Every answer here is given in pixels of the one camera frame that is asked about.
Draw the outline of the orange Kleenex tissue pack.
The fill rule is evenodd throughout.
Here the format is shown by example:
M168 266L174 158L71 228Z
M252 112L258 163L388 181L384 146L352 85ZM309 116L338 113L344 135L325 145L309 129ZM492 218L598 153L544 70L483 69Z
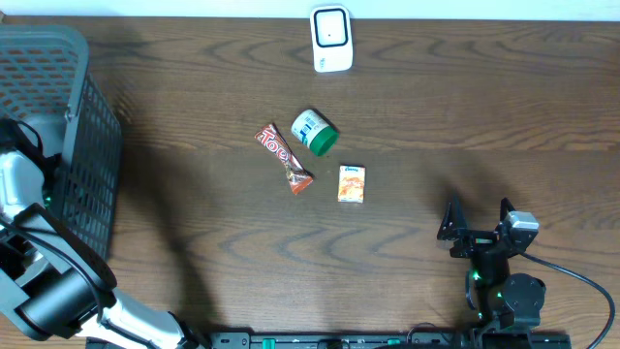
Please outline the orange Kleenex tissue pack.
M341 203L361 204L364 201L365 168L342 165L339 169L338 195Z

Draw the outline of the red Topps candy bar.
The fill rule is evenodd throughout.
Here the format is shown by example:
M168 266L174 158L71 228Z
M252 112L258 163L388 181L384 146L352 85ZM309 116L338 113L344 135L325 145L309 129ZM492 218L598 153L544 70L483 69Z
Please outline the red Topps candy bar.
M313 182L313 177L299 162L273 123L265 125L255 135L255 139L283 164L294 195L299 194Z

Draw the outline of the green lidded white jar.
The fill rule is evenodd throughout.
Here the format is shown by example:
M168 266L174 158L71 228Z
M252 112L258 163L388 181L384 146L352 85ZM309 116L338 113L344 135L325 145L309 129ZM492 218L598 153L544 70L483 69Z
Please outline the green lidded white jar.
M300 113L291 126L291 132L319 157L326 155L339 139L339 133L313 110Z

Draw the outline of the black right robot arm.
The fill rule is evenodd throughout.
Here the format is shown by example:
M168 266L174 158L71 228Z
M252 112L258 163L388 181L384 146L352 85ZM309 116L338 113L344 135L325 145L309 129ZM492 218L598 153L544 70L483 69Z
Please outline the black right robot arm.
M532 213L515 209L507 198L501 201L498 225L490 231L469 228L456 199L447 205L437 239L452 243L452 258L470 261L466 300L488 332L527 331L541 322L545 284L529 274L512 273L509 265L510 258L533 242L539 227Z

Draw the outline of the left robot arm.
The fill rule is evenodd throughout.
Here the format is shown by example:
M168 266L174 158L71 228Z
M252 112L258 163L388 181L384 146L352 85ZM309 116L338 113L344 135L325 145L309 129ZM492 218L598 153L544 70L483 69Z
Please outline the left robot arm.
M26 336L89 337L94 348L208 348L174 314L117 290L106 262L54 218L44 188L57 159L35 129L1 122L1 311Z

